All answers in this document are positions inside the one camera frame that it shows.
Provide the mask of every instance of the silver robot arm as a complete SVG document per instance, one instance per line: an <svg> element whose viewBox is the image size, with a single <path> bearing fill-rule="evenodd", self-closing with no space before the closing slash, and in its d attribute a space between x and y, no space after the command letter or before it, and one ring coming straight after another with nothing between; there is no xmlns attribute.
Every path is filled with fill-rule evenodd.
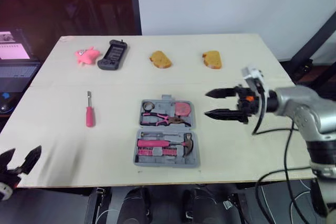
<svg viewBox="0 0 336 224"><path fill-rule="evenodd" d="M274 114L290 117L306 141L317 176L311 191L314 208L327 216L327 223L336 223L336 102L304 86L278 88L275 93L278 109Z"/></svg>

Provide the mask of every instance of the hammer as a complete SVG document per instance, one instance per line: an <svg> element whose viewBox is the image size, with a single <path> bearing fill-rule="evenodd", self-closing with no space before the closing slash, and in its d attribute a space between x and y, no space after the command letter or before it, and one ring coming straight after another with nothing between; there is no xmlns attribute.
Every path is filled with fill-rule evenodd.
<svg viewBox="0 0 336 224"><path fill-rule="evenodd" d="M182 145L184 146L183 157L190 154L193 150L194 142L191 139L191 133L184 134L184 142L172 142L167 140L138 140L138 147L169 147L171 145Z"/></svg>

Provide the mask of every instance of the pink screwdriver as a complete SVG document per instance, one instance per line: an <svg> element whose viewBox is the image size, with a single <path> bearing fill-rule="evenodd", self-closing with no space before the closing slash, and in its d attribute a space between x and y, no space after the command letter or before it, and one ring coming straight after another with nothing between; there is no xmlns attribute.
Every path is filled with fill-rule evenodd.
<svg viewBox="0 0 336 224"><path fill-rule="evenodd" d="M91 105L91 91L88 91L88 106L86 107L86 126L93 127L93 108Z"/></svg>

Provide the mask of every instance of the laptop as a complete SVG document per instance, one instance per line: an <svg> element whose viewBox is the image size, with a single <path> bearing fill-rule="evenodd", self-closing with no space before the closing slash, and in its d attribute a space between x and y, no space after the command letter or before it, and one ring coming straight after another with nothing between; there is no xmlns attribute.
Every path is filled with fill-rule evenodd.
<svg viewBox="0 0 336 224"><path fill-rule="evenodd" d="M0 92L24 92L41 67L24 42L17 31L0 31Z"/></svg>

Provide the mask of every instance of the pink tape measure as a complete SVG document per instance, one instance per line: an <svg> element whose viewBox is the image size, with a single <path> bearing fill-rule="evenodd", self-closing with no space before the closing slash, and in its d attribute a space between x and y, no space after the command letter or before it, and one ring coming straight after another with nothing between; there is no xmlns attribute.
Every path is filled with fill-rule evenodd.
<svg viewBox="0 0 336 224"><path fill-rule="evenodd" d="M189 103L186 103L186 102L176 102L175 103L175 115L189 116L190 113L191 113L191 107Z"/></svg>

